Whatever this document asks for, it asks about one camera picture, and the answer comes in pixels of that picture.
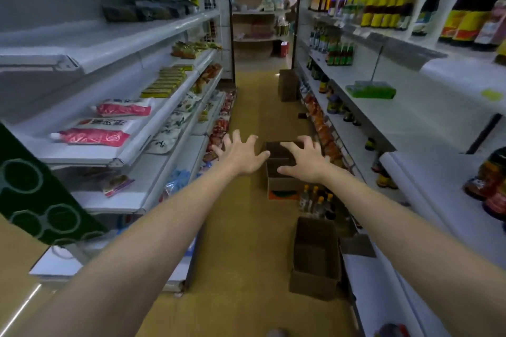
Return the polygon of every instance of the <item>cardboard box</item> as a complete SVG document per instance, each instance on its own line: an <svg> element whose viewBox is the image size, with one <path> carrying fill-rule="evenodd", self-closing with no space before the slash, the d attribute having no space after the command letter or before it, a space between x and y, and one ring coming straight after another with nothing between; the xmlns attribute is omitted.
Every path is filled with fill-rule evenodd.
<svg viewBox="0 0 506 337"><path fill-rule="evenodd" d="M330 221L299 217L295 230L288 290L332 300L341 283L338 235Z"/></svg>
<svg viewBox="0 0 506 337"><path fill-rule="evenodd" d="M300 148L304 146L300 141L295 141L295 143ZM288 149L282 147L279 141L266 142L264 149L271 153L265 163L267 169L268 198L270 200L280 200L280 198L284 200L298 200L299 192L304 189L304 185L307 183L295 179L294 177L282 175L277 171L278 167L284 165L294 166L294 156Z"/></svg>
<svg viewBox="0 0 506 337"><path fill-rule="evenodd" d="M281 101L296 101L299 90L299 77L294 70L280 70L278 95Z"/></svg>

